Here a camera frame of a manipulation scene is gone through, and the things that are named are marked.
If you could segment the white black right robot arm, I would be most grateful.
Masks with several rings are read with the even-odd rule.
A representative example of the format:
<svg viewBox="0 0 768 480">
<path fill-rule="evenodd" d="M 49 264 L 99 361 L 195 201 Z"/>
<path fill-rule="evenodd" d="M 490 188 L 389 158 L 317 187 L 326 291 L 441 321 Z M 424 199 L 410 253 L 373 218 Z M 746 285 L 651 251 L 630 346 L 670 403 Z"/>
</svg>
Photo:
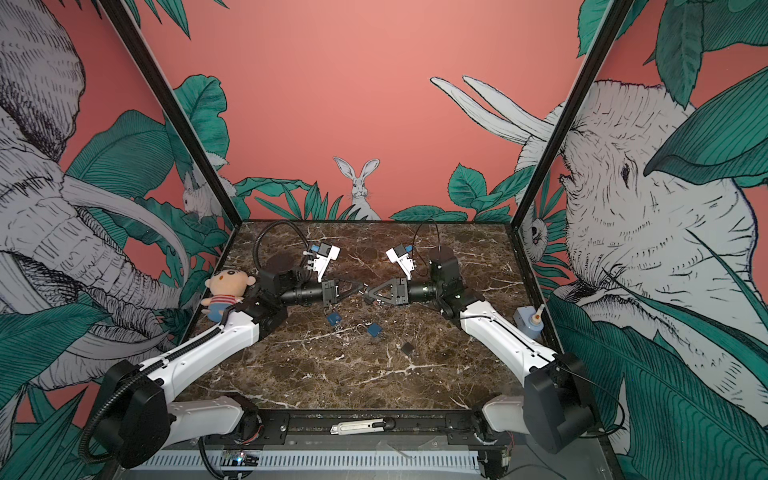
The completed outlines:
<svg viewBox="0 0 768 480">
<path fill-rule="evenodd" d="M 556 454 L 599 423 L 585 364 L 537 342 L 505 319 L 483 295 L 468 287 L 449 247 L 429 251 L 429 278 L 415 280 L 410 247 L 386 251 L 405 276 L 365 293 L 368 303 L 394 306 L 433 302 L 443 318 L 490 350 L 523 386 L 520 396 L 499 395 L 475 414 L 476 436 L 492 442 L 502 433 L 530 435 Z"/>
</svg>

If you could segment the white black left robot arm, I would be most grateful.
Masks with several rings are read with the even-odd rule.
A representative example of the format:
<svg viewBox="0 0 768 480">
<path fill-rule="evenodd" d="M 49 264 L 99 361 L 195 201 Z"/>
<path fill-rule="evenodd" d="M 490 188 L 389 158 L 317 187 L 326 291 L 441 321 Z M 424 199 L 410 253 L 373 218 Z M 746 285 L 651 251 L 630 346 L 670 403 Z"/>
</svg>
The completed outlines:
<svg viewBox="0 0 768 480">
<path fill-rule="evenodd" d="M 238 433 L 254 440 L 262 427 L 257 407 L 228 394 L 207 401 L 178 401 L 199 377 L 273 333 L 291 306 L 331 306 L 359 292 L 361 282 L 323 278 L 337 247 L 306 250 L 299 265 L 276 255 L 257 275 L 225 269 L 205 285 L 202 300 L 213 326 L 176 348 L 138 364 L 123 360 L 105 374 L 82 431 L 78 456 L 86 464 L 115 460 L 136 467 L 162 448 L 184 440 Z"/>
</svg>

